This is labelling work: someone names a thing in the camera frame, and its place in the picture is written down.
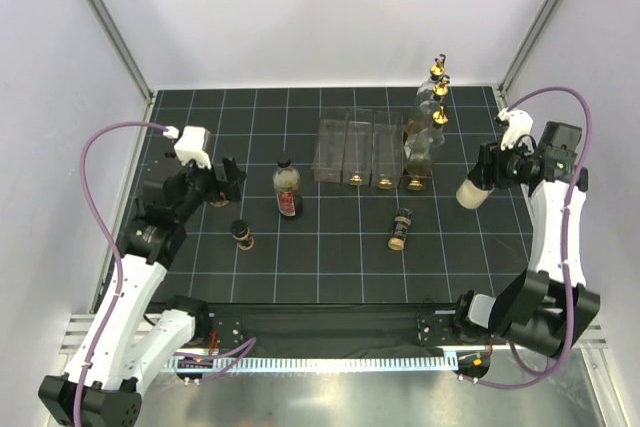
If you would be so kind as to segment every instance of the black grid mat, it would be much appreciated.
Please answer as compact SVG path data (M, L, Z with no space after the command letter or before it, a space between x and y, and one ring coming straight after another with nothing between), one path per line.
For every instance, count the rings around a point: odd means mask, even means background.
M468 289L499 293L526 268L531 223L520 189L494 192L477 212L457 204L455 191L476 161L478 146L496 138L496 102L488 87L452 88L446 143L434 185L422 193L316 184L313 161L322 107L356 106L410 112L416 88L242 89L163 91L155 122L204 126L216 163L235 157L248 179L243 201L201 208L187 240L154 297L175 294L209 302L436 302ZM148 134L131 199L146 176L175 172L163 160L169 141ZM281 220L271 176L286 149L302 176L304 214ZM402 253L387 247L398 207L413 210ZM230 223L245 219L255 247L236 248Z

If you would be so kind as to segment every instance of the brown bottle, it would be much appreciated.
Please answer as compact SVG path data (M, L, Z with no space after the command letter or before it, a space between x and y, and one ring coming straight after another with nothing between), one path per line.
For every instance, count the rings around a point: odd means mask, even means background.
M300 172L291 166L286 153L278 156L278 169L273 174L273 188L276 191L278 210L285 219L296 219L302 215L300 195Z

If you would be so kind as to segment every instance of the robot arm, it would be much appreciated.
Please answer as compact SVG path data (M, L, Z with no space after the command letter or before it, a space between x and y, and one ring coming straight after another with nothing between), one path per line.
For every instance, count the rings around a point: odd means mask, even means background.
M165 133L178 138L177 129ZM124 232L123 287L109 322L100 335L84 381L82 423L91 426L133 425L142 397L167 360L185 344L199 344L211 332L206 302L177 296L158 323L135 346L140 319L186 238L184 224L203 202L239 201L246 174L233 159L223 159L224 178L216 176L207 154L209 132L187 126L175 143L180 171L163 182L147 181L138 212ZM116 279L105 299L113 298ZM110 302L102 302L80 349L62 376L47 376L38 395L53 418L72 425L73 398L84 367L86 349L99 333Z
M561 217L575 170L575 149L581 129L549 122L540 143L530 151L519 140L528 135L531 125L523 122L524 117L518 112L503 111L498 115L499 120L515 119L515 130L509 125L507 133L511 133L506 141L503 137L500 142L480 147L478 162L456 196L462 206L477 208L493 189L527 186L534 227L531 259L528 269L495 299L473 291L463 295L456 309L457 327L470 337L495 335L555 358L562 350L566 332L566 298L560 265ZM588 172L583 169L569 206L574 343L600 307L599 295L586 290L579 256L580 213L587 187Z

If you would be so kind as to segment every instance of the glass bottle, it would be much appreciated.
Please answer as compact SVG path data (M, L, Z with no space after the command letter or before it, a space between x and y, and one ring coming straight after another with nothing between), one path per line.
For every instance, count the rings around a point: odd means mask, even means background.
M441 105L433 113L431 124L416 136L405 163L405 171L410 177L410 190L422 190L424 180L432 177L435 158L444 145L442 130L448 121L446 108Z
M418 92L416 94L416 98L413 102L414 107L418 107L423 102L429 100L431 98L431 93L433 92L433 88L435 85L442 79L442 76L445 74L444 61L447 60L447 56L444 54L440 54L438 57L434 59L434 64L431 66L429 70L429 78L425 80L420 87L418 87Z
M278 210L285 219L296 219L302 215L300 195L300 172L291 166L286 153L278 156L278 169L273 173L273 188L276 191Z
M411 111L403 136L405 158L409 158L418 134L433 123L433 114L440 110L440 103L449 92L449 82L449 76L444 75L433 87L429 100L422 102Z

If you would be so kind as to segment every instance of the white wall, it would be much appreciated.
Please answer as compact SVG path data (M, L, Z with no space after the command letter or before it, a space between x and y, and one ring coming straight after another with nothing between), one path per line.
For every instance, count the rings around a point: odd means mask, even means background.
M497 83L543 0L105 0L154 88Z
M2 425L26 427L106 248L80 190L80 149L104 124L140 119L143 101L85 0L0 0L0 39L0 410ZM91 155L108 223L132 150L130 132Z
M509 92L514 101L560 84L578 89L591 103L595 129L587 159L582 262L588 286L602 295L601 320L634 402L640 398L638 32L638 0L564 0ZM560 94L545 94L523 108L538 133L546 120L584 125L580 106Z

